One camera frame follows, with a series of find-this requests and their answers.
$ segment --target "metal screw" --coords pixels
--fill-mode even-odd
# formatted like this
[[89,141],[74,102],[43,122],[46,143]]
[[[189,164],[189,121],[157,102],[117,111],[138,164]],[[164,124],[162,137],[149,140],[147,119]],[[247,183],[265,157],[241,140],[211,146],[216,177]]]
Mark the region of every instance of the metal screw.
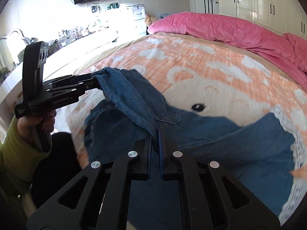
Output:
[[183,154],[182,154],[181,151],[175,151],[175,152],[173,153],[173,156],[174,156],[174,157],[182,157]]
[[136,151],[130,151],[130,152],[128,152],[128,156],[129,157],[136,157],[138,155],[138,153],[136,152]]
[[210,163],[210,167],[212,167],[214,169],[217,169],[219,166],[220,166],[220,164],[216,161],[213,161],[213,162]]
[[98,162],[98,161],[94,161],[94,162],[91,163],[91,167],[92,167],[93,169],[99,168],[100,165],[101,165],[101,164],[100,164],[100,162]]

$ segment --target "white desk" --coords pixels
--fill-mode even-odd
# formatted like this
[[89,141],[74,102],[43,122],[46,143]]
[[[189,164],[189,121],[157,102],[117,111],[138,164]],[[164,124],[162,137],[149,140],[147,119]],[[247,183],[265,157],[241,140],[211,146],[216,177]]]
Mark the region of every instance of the white desk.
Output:
[[[63,47],[47,58],[43,80],[72,74],[82,64],[82,61],[77,61],[75,64],[75,60],[78,58],[90,59],[92,54],[98,54],[97,51],[102,52],[113,47],[110,45],[104,49],[102,46],[111,43],[116,38],[117,32],[115,30],[105,29]],[[3,140],[3,132],[7,130],[13,118],[10,108],[17,102],[17,96],[22,92],[22,68],[23,64],[16,67],[0,86],[0,128],[2,128],[2,130],[0,129],[0,140]]]

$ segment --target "pink bedsheet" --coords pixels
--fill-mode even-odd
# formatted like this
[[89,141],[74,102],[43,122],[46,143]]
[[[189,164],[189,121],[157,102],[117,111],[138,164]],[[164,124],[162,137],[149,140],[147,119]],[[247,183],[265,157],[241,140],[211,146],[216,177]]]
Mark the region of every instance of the pink bedsheet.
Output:
[[279,36],[239,18],[190,12],[157,21],[148,32],[189,34],[243,48],[272,62],[307,91],[307,41],[291,33]]

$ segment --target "bed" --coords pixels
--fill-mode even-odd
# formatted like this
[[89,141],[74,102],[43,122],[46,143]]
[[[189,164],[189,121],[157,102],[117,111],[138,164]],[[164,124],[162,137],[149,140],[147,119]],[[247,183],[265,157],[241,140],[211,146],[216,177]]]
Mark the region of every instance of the bed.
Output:
[[[233,26],[230,18],[209,16],[213,17],[202,15],[200,18],[194,13],[167,17],[149,28],[152,35],[103,52],[74,74],[91,73],[104,67],[136,69],[172,106],[191,110],[193,105],[201,104],[204,106],[199,113],[201,116],[225,116],[239,126],[256,122],[279,105],[284,114],[282,127],[295,135],[295,143],[291,146],[295,162],[295,170],[291,171],[293,187],[279,215],[283,224],[307,191],[307,78],[302,67],[305,59],[300,55],[300,39],[290,34],[280,39],[262,28],[254,32],[255,28],[245,24],[248,22],[240,24],[243,21],[240,19],[235,18]],[[201,22],[209,19],[211,27]],[[189,27],[191,22],[197,22],[194,23],[197,27]],[[252,38],[246,36],[252,32]],[[253,47],[251,42],[257,41],[255,35],[258,33],[262,40]],[[277,40],[278,46],[263,39]],[[289,45],[293,53],[280,51],[282,47],[287,48],[288,42],[294,42]],[[65,108],[82,167],[88,164],[83,141],[84,121],[102,99],[103,92],[95,89],[87,91],[78,103]]]

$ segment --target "denim fabric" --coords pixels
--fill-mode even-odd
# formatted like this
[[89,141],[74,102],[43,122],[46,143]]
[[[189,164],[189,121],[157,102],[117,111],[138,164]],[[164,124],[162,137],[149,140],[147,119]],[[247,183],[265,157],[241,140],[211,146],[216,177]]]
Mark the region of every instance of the denim fabric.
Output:
[[[93,77],[106,99],[85,122],[90,162],[114,161],[147,131],[155,141],[162,127],[179,150],[204,163],[219,161],[276,215],[281,212],[292,187],[294,138],[274,114],[239,127],[225,117],[200,117],[168,105],[136,70],[107,67]],[[158,165],[152,164],[149,182],[133,182],[128,219],[138,229],[180,229],[177,184],[158,182],[158,172]]]

